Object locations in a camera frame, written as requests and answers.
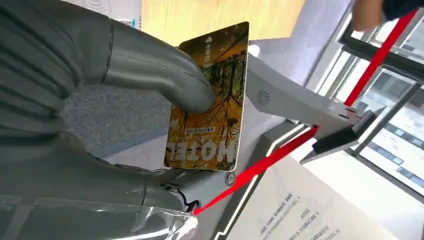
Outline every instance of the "speaker grille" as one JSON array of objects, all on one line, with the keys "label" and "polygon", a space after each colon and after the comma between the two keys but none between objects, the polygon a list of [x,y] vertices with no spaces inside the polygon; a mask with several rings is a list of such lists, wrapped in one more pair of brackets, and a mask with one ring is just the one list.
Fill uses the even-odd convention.
[{"label": "speaker grille", "polygon": [[256,95],[257,102],[262,105],[266,106],[271,102],[271,96],[267,91],[260,90]]}]

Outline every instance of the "wooden table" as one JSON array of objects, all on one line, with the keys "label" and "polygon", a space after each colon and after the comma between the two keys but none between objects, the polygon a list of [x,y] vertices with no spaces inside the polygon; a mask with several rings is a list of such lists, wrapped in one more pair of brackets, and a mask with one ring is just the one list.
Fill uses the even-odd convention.
[{"label": "wooden table", "polygon": [[141,0],[141,30],[173,46],[237,24],[250,40],[287,38],[305,0]]}]

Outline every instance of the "screw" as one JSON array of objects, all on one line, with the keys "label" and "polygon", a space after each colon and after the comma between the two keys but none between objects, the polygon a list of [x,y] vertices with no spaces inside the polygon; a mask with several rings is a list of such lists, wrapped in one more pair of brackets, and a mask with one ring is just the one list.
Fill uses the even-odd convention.
[{"label": "screw", "polygon": [[225,184],[228,187],[231,187],[236,182],[236,174],[233,171],[227,172],[225,174]]}]

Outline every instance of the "red cable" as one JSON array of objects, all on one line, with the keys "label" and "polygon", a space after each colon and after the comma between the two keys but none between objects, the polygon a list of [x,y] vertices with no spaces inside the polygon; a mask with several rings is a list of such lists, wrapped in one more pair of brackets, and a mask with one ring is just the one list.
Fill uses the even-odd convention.
[{"label": "red cable", "polygon": [[273,164],[275,164],[276,162],[278,162],[279,160],[281,160],[282,158],[290,154],[293,150],[297,149],[300,145],[306,143],[309,139],[311,139],[315,135],[317,130],[318,130],[318,127],[311,128],[309,131],[305,132],[299,137],[288,142],[286,145],[277,149],[270,156],[266,156],[262,158],[253,166],[249,167],[244,172],[240,173],[240,175],[237,176],[235,183],[232,187],[230,187],[229,189],[221,193],[219,196],[217,196],[214,200],[212,200],[210,203],[205,205],[203,208],[196,208],[194,210],[194,215],[200,214],[201,212],[211,207],[212,205],[216,204],[217,202],[221,201],[228,195],[234,193],[237,189],[249,183],[254,176],[265,172],[267,168],[271,167]]},{"label": "red cable", "polygon": [[344,102],[346,106],[351,107],[352,104],[354,104],[355,100],[359,97],[359,94],[361,94],[362,90],[365,88],[365,85],[376,72],[377,68],[382,64],[383,60],[389,54],[390,49],[396,43],[396,40],[398,40],[399,36],[404,32],[405,28],[411,22],[417,11],[418,9],[399,19],[390,35],[387,37],[386,41],[384,41],[383,45],[380,47],[380,49],[378,49],[378,51],[375,53],[375,56],[371,59],[371,62],[369,63],[363,75],[360,77],[356,86],[353,88],[349,97],[347,97],[346,101]]}]

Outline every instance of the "robotic hand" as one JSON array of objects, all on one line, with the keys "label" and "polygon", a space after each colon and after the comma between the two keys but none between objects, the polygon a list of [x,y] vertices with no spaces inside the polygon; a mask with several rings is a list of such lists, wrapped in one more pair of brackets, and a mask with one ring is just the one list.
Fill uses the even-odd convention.
[{"label": "robotic hand", "polygon": [[200,204],[191,184],[227,183],[226,173],[111,165],[62,132],[81,84],[151,89],[206,111],[215,93],[184,52],[58,0],[1,1],[0,33],[1,239],[164,239],[190,218],[170,212]]}]

